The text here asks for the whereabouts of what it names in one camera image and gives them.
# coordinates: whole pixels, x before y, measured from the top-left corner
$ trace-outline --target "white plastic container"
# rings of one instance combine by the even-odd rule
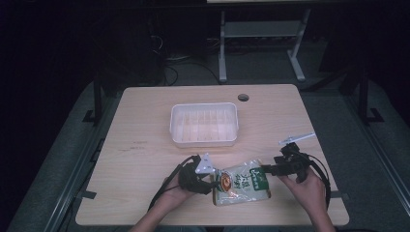
[[[180,148],[232,146],[238,128],[234,103],[176,104],[172,107],[169,130]]]

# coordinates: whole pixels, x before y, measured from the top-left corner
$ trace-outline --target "snack bag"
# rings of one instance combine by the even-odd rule
[[[213,192],[216,206],[265,200],[271,197],[268,180],[258,160],[217,170],[213,178],[220,183]]]

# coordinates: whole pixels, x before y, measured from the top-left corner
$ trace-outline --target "hand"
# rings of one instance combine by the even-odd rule
[[[195,195],[194,192],[181,189],[179,187],[178,177],[179,173],[175,175],[172,181],[168,184],[168,186],[165,188],[165,192],[160,196],[156,203],[156,205],[163,207],[163,209],[167,212],[175,210],[187,199]]]
[[[168,184],[165,188],[165,192],[160,196],[151,210],[149,210],[148,213],[130,230],[131,232],[154,231],[157,225],[169,212],[178,208],[188,198],[195,194],[194,192],[181,189],[178,186],[178,177],[179,173],[175,175],[172,181]]]
[[[287,176],[281,176],[279,179],[290,189],[308,214],[327,211],[325,186],[311,168],[307,169],[307,178],[302,183],[298,180],[295,182]]]
[[[301,183],[287,176],[278,178],[290,189],[305,209],[316,231],[335,231],[327,212],[325,186],[312,169],[307,169],[307,178]]]

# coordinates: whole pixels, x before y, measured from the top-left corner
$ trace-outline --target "wooden table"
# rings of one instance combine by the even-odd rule
[[[239,101],[246,94],[248,101]],[[171,108],[180,103],[233,102],[239,131],[232,147],[177,148],[169,132]],[[192,155],[209,153],[216,168],[260,159],[274,164],[278,142],[289,135],[314,131],[293,85],[224,85],[129,88],[124,92],[87,191],[76,216],[81,225],[135,224],[147,211],[161,183],[176,165]],[[328,168],[316,137],[297,142],[301,152]],[[308,215],[287,187],[268,174],[269,200],[216,207],[212,194],[197,194],[169,214],[167,225],[304,225]],[[332,198],[329,214],[336,225],[349,220],[341,198]]]

